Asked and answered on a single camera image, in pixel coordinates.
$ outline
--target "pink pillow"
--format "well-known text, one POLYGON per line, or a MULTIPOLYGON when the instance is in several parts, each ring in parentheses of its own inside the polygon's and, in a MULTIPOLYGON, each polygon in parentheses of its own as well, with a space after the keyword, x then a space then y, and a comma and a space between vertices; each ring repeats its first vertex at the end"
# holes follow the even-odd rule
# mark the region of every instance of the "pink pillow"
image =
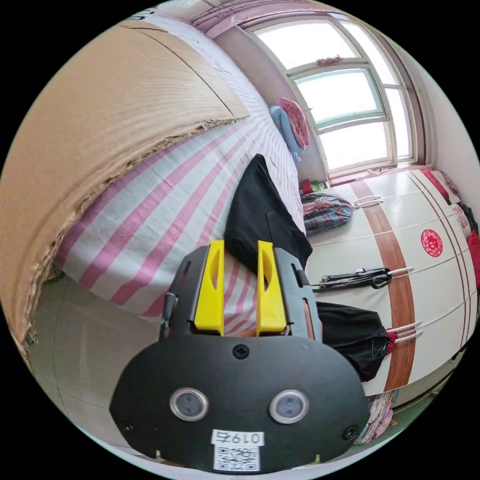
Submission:
POLYGON ((309 128, 304 111, 300 105, 288 98, 279 98, 276 104, 286 112, 296 142, 303 149, 310 143, 309 128))

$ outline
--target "bed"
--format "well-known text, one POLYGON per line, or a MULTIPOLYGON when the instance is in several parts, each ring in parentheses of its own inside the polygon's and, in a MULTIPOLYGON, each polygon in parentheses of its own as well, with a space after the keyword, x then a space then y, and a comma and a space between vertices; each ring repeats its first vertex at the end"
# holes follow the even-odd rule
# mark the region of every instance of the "bed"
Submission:
MULTIPOLYGON (((191 25, 148 22, 197 50, 235 91, 250 117, 153 154, 111 185, 68 232, 54 264, 84 289, 143 319, 159 319, 182 258, 224 233, 248 162, 262 154, 279 195, 305 232, 295 163, 268 106, 237 65, 191 25)), ((225 334, 256 320, 256 277, 225 257, 225 334)))

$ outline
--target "red sticker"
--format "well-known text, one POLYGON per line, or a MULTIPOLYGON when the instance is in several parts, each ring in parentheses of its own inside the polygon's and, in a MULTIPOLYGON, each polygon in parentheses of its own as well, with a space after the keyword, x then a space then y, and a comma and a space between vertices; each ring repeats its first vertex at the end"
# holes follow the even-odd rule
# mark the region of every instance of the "red sticker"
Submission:
POLYGON ((444 251, 440 235, 434 230, 424 230, 421 233, 421 245, 432 257, 439 257, 444 251))

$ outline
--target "number label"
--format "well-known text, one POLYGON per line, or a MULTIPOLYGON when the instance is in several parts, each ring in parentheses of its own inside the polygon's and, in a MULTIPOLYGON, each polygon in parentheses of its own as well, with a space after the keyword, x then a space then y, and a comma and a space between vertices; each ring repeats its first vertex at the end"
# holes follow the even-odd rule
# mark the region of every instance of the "number label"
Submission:
POLYGON ((263 447, 264 433, 262 431, 230 431, 213 430, 211 433, 211 443, 220 446, 247 446, 263 447))

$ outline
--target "floor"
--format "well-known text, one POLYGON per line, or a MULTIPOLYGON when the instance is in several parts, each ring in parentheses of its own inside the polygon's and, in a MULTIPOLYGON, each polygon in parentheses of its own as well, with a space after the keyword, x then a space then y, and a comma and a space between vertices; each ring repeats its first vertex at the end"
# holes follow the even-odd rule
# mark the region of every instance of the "floor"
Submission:
MULTIPOLYGON (((215 479, 224 479, 224 480, 246 480, 246 476, 241 475, 232 475, 225 476, 216 473, 209 473, 200 470, 193 470, 188 468, 178 468, 173 466, 168 466, 165 464, 160 464, 158 462, 152 462, 150 459, 142 457, 141 455, 132 455, 126 451, 122 451, 118 447, 112 446, 108 443, 105 443, 97 438, 92 437, 87 432, 84 433, 89 436, 92 440, 97 442, 100 446, 106 450, 112 452, 117 457, 126 460, 127 462, 140 467, 147 472, 152 472, 153 474, 165 476, 166 478, 172 480, 212 480, 215 479)), ((305 465, 298 467, 292 470, 284 470, 276 473, 267 473, 259 475, 259 478, 262 479, 272 479, 275 480, 311 480, 312 478, 320 478, 325 475, 337 472, 349 465, 358 462, 362 458, 367 457, 372 454, 379 448, 383 447, 390 440, 395 438, 400 432, 396 432, 386 438, 381 438, 377 442, 371 442, 368 447, 359 448, 355 453, 350 455, 342 455, 336 460, 326 462, 326 463, 316 463, 313 465, 305 465)))
POLYGON ((366 453, 370 449, 375 448, 376 446, 382 444, 386 440, 391 440, 396 435, 400 434, 405 430, 434 400, 433 397, 428 396, 423 400, 419 401, 415 405, 407 408, 406 410, 396 413, 393 416, 393 419, 396 421, 396 425, 391 425, 385 430, 384 434, 374 438, 370 443, 364 443, 361 445, 353 445, 346 453, 337 457, 333 462, 338 462, 343 459, 347 459, 354 455, 361 453, 366 453))
MULTIPOLYGON (((44 392, 80 428, 127 446, 110 417, 109 401, 123 366, 157 341, 159 326, 113 307, 68 277, 43 287, 35 325, 38 344, 29 356, 44 392)), ((460 358, 402 388, 396 404, 433 387, 460 358)))

